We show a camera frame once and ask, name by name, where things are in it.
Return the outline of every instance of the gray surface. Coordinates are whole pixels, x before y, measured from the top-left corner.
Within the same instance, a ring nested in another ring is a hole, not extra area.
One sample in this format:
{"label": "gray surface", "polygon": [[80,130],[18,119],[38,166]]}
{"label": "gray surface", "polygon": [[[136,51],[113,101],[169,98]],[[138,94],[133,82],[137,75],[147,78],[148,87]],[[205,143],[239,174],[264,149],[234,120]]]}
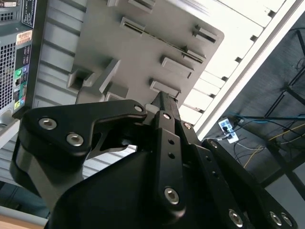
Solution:
{"label": "gray surface", "polygon": [[[49,0],[45,41],[41,53],[43,61],[39,67],[33,107],[75,103],[76,91],[66,88],[71,65],[65,71],[61,69],[61,62],[64,60],[73,62],[75,55],[73,53],[76,51],[76,46],[73,44],[79,39],[86,1],[73,0],[69,3]],[[65,37],[71,38],[71,41],[62,42]],[[12,184],[16,183],[10,175],[9,167],[15,143],[16,137],[0,149],[0,180]],[[121,152],[111,152],[88,160],[84,165],[83,176],[87,178],[134,151],[135,147],[131,146]]]}
{"label": "gray surface", "polygon": [[294,217],[299,229],[305,229],[305,201],[289,179],[284,175],[269,185],[266,190]]}
{"label": "gray surface", "polygon": [[[203,72],[208,61],[223,39],[223,34],[173,6],[165,0],[157,1],[151,14],[135,7],[128,1],[119,1],[117,7],[107,7],[105,0],[88,2],[84,26],[74,64],[101,73],[111,58],[121,60],[113,82],[128,87],[128,99],[142,104],[150,103],[157,92],[150,89],[153,78],[169,87],[180,90],[179,104],[182,104],[195,82]],[[205,55],[203,64],[194,64],[183,59],[181,52],[173,47],[143,34],[120,28],[122,16],[145,25],[145,31],[166,40],[180,48],[188,48]],[[193,36],[196,25],[216,34],[216,43],[203,42]],[[169,57],[178,63],[194,69],[189,78],[178,76],[161,67],[162,58]]]}

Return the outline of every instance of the black metal bracket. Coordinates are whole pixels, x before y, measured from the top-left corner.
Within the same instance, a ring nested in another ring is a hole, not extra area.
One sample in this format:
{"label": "black metal bracket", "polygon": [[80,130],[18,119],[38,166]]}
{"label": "black metal bracket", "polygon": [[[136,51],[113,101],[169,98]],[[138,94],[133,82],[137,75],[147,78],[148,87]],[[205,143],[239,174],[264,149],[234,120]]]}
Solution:
{"label": "black metal bracket", "polygon": [[[101,223],[114,229],[275,229],[279,221],[283,229],[297,228],[220,145],[201,146],[192,126],[180,120],[175,99],[159,93],[152,104],[160,109],[156,114],[124,100],[24,115],[11,169],[17,182],[38,191],[53,209],[46,229]],[[106,135],[101,142],[100,133]],[[128,144],[137,145],[137,152],[80,181],[90,151]],[[282,214],[292,227],[279,219]]]}
{"label": "black metal bracket", "polygon": [[280,154],[279,148],[276,147],[274,144],[270,143],[268,144],[267,149],[277,161],[277,163],[281,166],[282,170],[284,171],[290,182],[293,184],[293,186],[296,188],[297,192],[300,194],[303,200],[305,200],[305,185],[298,177],[298,175],[290,169],[289,165],[287,164],[283,156]]}

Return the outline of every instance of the screw hole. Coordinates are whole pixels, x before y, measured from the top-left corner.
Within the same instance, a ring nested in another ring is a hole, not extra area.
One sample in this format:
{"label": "screw hole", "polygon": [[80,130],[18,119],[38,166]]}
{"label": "screw hole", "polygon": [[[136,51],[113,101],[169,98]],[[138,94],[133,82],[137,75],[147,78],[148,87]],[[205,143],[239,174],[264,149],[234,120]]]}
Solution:
{"label": "screw hole", "polygon": [[134,108],[138,111],[138,112],[142,112],[143,109],[140,106],[135,105]]}
{"label": "screw hole", "polygon": [[169,156],[171,159],[175,159],[175,155],[172,154],[172,153],[168,153],[168,156]]}
{"label": "screw hole", "polygon": [[73,141],[73,142],[79,142],[79,138],[77,137],[77,136],[73,136],[72,138],[71,138],[71,140]]}
{"label": "screw hole", "polygon": [[52,122],[50,122],[49,120],[43,121],[43,124],[46,126],[52,126]]}
{"label": "screw hole", "polygon": [[219,175],[218,175],[215,171],[213,171],[212,174],[213,174],[213,176],[216,177],[217,179],[219,178]]}

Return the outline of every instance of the wire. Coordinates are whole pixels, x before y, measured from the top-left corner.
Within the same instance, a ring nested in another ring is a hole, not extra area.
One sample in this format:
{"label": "wire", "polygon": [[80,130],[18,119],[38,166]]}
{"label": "wire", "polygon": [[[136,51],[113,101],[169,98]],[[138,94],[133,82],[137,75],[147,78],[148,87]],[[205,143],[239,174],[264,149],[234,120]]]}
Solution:
{"label": "wire", "polygon": [[[288,133],[288,132],[291,132],[291,131],[293,131],[293,130],[295,130],[295,129],[298,129],[298,128],[304,126],[304,125],[305,125],[305,123],[303,123],[303,124],[301,124],[301,125],[298,125],[297,127],[294,127],[294,128],[292,128],[292,129],[289,129],[289,130],[287,130],[287,131],[285,131],[285,132],[283,132],[283,133],[281,133],[281,134],[279,134],[279,135],[276,135],[276,136],[270,138],[268,141],[272,141],[273,139],[275,139],[275,138],[277,138],[277,137],[280,137],[280,136],[282,136],[282,135],[284,135],[284,134],[286,134],[286,133]],[[249,164],[249,162],[251,161],[251,159],[253,158],[253,156],[258,152],[258,150],[259,150],[259,149],[257,149],[254,153],[251,154],[251,157],[249,157],[248,161],[247,161],[246,164],[244,165],[244,168],[246,168],[246,166]]]}
{"label": "wire", "polygon": [[226,135],[222,136],[222,137],[205,137],[204,139],[202,139],[202,141],[204,141],[205,139],[213,139],[213,140],[216,140],[216,141],[222,141],[222,140],[225,140],[228,138],[228,136],[232,133],[235,133],[236,131],[240,130],[240,129],[243,129],[246,125],[248,125],[249,123],[251,123],[252,121],[250,122],[247,122],[245,123],[243,126],[237,128],[236,130],[233,130],[232,132],[228,132]]}
{"label": "wire", "polygon": [[282,125],[282,124],[279,124],[279,123],[276,123],[276,122],[273,122],[273,121],[268,121],[268,122],[274,123],[274,124],[276,124],[276,125],[279,125],[279,126],[285,128],[286,130],[289,130],[290,132],[295,133],[296,135],[299,135],[300,137],[303,137],[300,133],[298,133],[298,132],[294,131],[293,129],[290,129],[290,128],[288,128],[288,127]]}
{"label": "wire", "polygon": [[285,145],[285,144],[288,144],[288,143],[292,143],[292,142],[294,142],[295,140],[300,139],[300,138],[303,137],[303,136],[305,136],[305,134],[303,134],[303,135],[301,135],[301,136],[299,136],[299,137],[296,137],[295,139],[292,139],[292,140],[290,140],[290,141],[281,142],[280,144],[281,144],[281,145]]}
{"label": "wire", "polygon": [[238,142],[237,142],[237,144],[238,144],[239,146],[245,148],[245,149],[248,149],[248,150],[257,150],[257,149],[261,149],[261,148],[248,148],[248,147],[246,147],[246,146],[244,146],[244,145],[242,145],[242,144],[240,144],[240,143],[238,143]]}
{"label": "wire", "polygon": [[243,140],[245,140],[245,139],[246,139],[246,137],[244,137],[244,138],[238,140],[237,142],[234,143],[234,146],[233,146],[234,156],[235,156],[236,160],[238,160],[238,162],[239,162],[241,165],[242,165],[242,163],[241,163],[241,161],[237,158],[237,153],[236,153],[236,151],[235,151],[235,148],[236,148],[237,143],[239,143],[240,141],[243,141]]}
{"label": "wire", "polygon": [[252,157],[261,149],[258,148],[254,153],[251,154],[251,156],[249,157],[248,161],[246,162],[246,164],[244,165],[244,168],[246,168],[246,166],[249,164],[249,162],[251,161]]}
{"label": "wire", "polygon": [[[229,113],[232,114],[232,115],[235,115],[237,117],[243,118],[243,119],[251,120],[254,123],[268,123],[268,122],[272,121],[272,120],[266,120],[266,119],[255,120],[255,119],[247,118],[245,116],[242,116],[240,114],[236,114],[236,113],[233,113],[233,112],[229,112]],[[295,119],[305,120],[305,116],[285,116],[285,117],[282,117],[282,118],[295,118]]]}
{"label": "wire", "polygon": [[252,155],[252,154],[245,154],[245,155],[242,155],[242,156],[238,157],[238,159],[240,159],[240,158],[242,158],[244,156],[250,156],[250,155]]}

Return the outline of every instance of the metal beam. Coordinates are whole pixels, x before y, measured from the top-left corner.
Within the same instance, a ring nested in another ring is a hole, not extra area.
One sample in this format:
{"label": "metal beam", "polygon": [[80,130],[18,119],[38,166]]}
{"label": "metal beam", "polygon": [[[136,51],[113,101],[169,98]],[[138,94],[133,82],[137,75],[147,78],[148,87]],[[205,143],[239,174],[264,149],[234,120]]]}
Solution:
{"label": "metal beam", "polygon": [[[304,163],[305,163],[305,154],[299,154],[298,156],[296,156],[292,161],[288,162],[287,164],[288,164],[289,168],[292,171],[294,171],[296,168],[298,168],[299,166],[301,166]],[[266,178],[260,184],[261,184],[262,187],[267,187],[270,184],[272,184],[273,182],[275,182],[278,178],[280,178],[284,174],[285,174],[284,170],[282,168],[280,168],[279,170],[277,170],[271,176]]]}
{"label": "metal beam", "polygon": [[298,175],[295,174],[292,168],[289,167],[283,156],[279,153],[279,148],[273,145],[268,145],[267,148],[277,163],[280,165],[290,182],[296,188],[297,192],[300,194],[303,200],[305,200],[305,185],[298,177]]}
{"label": "metal beam", "polygon": [[297,30],[296,31],[297,37],[299,38],[300,44],[301,44],[301,48],[303,50],[303,55],[305,56],[305,44],[304,44],[304,40],[301,34],[301,31]]}
{"label": "metal beam", "polygon": [[297,101],[299,101],[301,104],[303,104],[305,106],[305,99],[303,99],[301,96],[299,96],[295,91],[293,91],[292,89],[288,88],[287,92],[293,97],[295,98]]}

